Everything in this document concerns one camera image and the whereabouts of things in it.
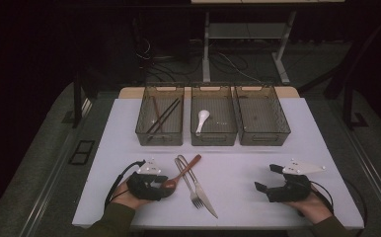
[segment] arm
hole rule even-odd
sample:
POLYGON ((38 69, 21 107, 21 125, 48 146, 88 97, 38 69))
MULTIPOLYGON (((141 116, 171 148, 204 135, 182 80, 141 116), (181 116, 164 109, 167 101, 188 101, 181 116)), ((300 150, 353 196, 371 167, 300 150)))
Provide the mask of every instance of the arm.
POLYGON ((286 204, 301 211, 301 213, 313 223, 312 231, 314 236, 352 236, 314 193, 310 193, 310 195, 303 200, 287 202, 286 204))
POLYGON ((86 230, 85 237, 126 237, 135 210, 149 202, 151 200, 135 197, 128 191, 126 181, 122 182, 116 188, 102 218, 86 230))

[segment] green sleeve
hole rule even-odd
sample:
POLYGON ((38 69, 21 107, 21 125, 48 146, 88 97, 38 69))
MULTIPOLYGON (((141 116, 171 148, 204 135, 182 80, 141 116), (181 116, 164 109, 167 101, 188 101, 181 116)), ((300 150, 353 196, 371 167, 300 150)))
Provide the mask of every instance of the green sleeve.
POLYGON ((312 231, 316 237, 351 237, 344 226, 334 216, 313 225, 312 231))
POLYGON ((85 237, 126 237, 135 210, 118 203, 110 203, 104 215, 86 230, 85 237))

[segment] ceramic spoon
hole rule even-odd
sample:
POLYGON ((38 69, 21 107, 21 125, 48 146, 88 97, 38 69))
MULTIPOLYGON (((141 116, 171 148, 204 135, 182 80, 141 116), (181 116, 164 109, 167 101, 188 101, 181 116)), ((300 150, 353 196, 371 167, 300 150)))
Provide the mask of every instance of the ceramic spoon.
POLYGON ((200 136, 200 131, 202 130, 202 126, 205 123, 206 119, 209 117, 209 111, 202 110, 198 114, 199 117, 199 124, 196 129, 196 136, 200 136))

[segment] gray carpet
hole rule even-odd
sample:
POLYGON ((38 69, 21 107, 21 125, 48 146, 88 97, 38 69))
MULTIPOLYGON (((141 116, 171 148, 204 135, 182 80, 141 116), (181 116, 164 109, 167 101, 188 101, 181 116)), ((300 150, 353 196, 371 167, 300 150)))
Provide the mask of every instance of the gray carpet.
MULTIPOLYGON (((212 81, 273 81, 279 84, 278 75, 271 62, 270 53, 277 47, 269 42, 240 43, 231 50, 227 43, 211 46, 212 81), (228 59, 218 54, 227 55, 228 59)), ((200 45, 190 62, 166 60, 160 56, 155 68, 149 69, 148 81, 201 81, 200 45)), ((349 49, 348 43, 290 44, 283 56, 291 85, 300 87, 336 66, 349 49)), ((360 155, 352 136, 363 148, 381 177, 381 120, 369 108, 366 100, 354 95, 353 111, 361 113, 369 127, 346 130, 340 117, 342 98, 325 100, 322 83, 301 97, 306 98, 326 144, 362 214, 367 210, 367 225, 361 236, 381 236, 381 197, 360 165, 360 155)), ((19 167, 7 192, 0 200, 0 236, 81 236, 84 230, 71 225, 77 201, 80 198, 93 156, 99 146, 111 106, 117 92, 102 92, 91 101, 92 107, 77 128, 71 128, 70 112, 73 111, 72 85, 56 99, 43 122, 30 150, 19 167), (94 140, 88 163, 84 166, 67 164, 80 140, 94 140)), ((261 236, 258 232, 221 232, 217 236, 261 236)), ((144 233, 157 236, 156 233, 144 233)), ((308 230, 291 230, 288 236, 311 236, 308 230)))

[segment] metal knife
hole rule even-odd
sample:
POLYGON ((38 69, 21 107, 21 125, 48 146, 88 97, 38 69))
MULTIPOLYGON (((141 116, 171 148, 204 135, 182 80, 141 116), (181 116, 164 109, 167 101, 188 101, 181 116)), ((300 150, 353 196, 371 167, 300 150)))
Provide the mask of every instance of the metal knife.
MULTIPOLYGON (((186 165, 186 166, 188 165, 188 161, 187 161, 187 159, 185 159, 184 156, 179 155, 178 158, 182 163, 184 163, 184 165, 186 165)), ((202 189, 202 186, 200 185, 199 181, 197 180, 196 176, 194 175, 193 170, 190 169, 188 171, 188 173, 190 174, 190 177, 192 178, 192 180, 194 182, 195 191, 196 191, 197 196, 202 200, 203 204, 209 210, 209 212, 211 212, 211 214, 213 216, 218 218, 218 215, 216 214, 214 207, 212 206, 211 202, 208 199, 208 196, 205 194, 205 191, 202 189)))

